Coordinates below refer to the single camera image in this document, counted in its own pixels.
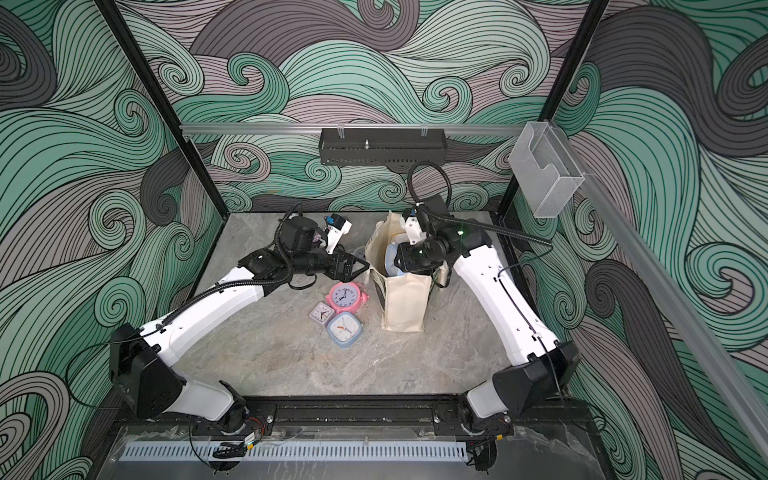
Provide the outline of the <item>pink twin-bell alarm clock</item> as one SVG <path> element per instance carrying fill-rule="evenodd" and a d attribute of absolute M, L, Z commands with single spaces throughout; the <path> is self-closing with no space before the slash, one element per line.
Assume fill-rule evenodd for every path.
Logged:
<path fill-rule="evenodd" d="M 331 288 L 325 300 L 337 314 L 356 314 L 368 302 L 369 295 L 357 282 L 340 282 Z"/>

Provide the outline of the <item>blue square alarm clock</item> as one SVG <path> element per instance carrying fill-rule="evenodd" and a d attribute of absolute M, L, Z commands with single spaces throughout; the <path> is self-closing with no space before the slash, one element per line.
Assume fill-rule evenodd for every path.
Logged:
<path fill-rule="evenodd" d="M 385 270 L 388 277 L 399 277 L 405 274 L 404 271 L 395 265 L 395 259 L 399 245 L 407 242 L 408 238 L 405 234 L 396 234 L 390 239 L 390 242 L 386 247 L 384 260 Z"/>

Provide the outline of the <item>small pink square clock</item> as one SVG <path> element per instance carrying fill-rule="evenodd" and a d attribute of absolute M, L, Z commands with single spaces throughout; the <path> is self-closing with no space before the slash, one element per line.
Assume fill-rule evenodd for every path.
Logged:
<path fill-rule="evenodd" d="M 324 302 L 318 302 L 311 310 L 309 318 L 321 326 L 325 326 L 334 316 L 335 310 Z"/>

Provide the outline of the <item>light blue square clock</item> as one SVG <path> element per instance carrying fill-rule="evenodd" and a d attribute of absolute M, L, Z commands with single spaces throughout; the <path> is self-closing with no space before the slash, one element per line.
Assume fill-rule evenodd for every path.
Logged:
<path fill-rule="evenodd" d="M 343 312 L 332 318 L 326 325 L 331 340 L 340 348 L 348 348 L 362 334 L 362 323 L 350 312 Z"/>

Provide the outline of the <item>cream floral canvas bag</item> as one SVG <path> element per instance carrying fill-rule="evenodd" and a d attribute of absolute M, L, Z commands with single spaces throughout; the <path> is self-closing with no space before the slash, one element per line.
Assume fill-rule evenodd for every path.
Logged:
<path fill-rule="evenodd" d="M 400 225 L 401 215 L 388 212 L 376 224 L 365 246 L 365 259 L 370 268 L 366 280 L 372 281 L 373 295 L 383 310 L 381 328 L 397 333 L 421 333 L 431 292 L 438 283 L 448 280 L 448 267 L 443 264 L 431 275 L 403 273 L 390 276 L 386 270 L 387 248 L 402 242 L 408 243 L 405 230 Z"/>

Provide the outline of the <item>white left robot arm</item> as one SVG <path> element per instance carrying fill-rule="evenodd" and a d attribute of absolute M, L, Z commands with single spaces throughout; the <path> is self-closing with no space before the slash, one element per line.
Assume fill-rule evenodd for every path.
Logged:
<path fill-rule="evenodd" d="M 133 414 L 140 419 L 185 414 L 226 434 L 239 431 L 249 417 L 245 399 L 224 381 L 185 377 L 174 365 L 225 320 L 296 274 L 343 282 L 362 274 L 367 262 L 340 244 L 350 229 L 350 221 L 339 214 L 327 216 L 323 226 L 290 214 L 279 222 L 268 247 L 246 255 L 212 287 L 141 327 L 119 327 L 109 342 L 109 378 Z"/>

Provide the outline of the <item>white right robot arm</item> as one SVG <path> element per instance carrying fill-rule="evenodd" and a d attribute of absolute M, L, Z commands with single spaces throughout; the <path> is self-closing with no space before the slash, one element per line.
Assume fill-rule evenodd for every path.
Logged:
<path fill-rule="evenodd" d="M 407 240 L 398 245 L 394 265 L 419 274 L 448 267 L 483 307 L 510 361 L 466 392 L 472 416 L 519 415 L 560 394 L 580 353 L 544 324 L 519 291 L 489 235 L 492 227 L 454 217 L 438 195 L 406 208 L 401 226 Z"/>

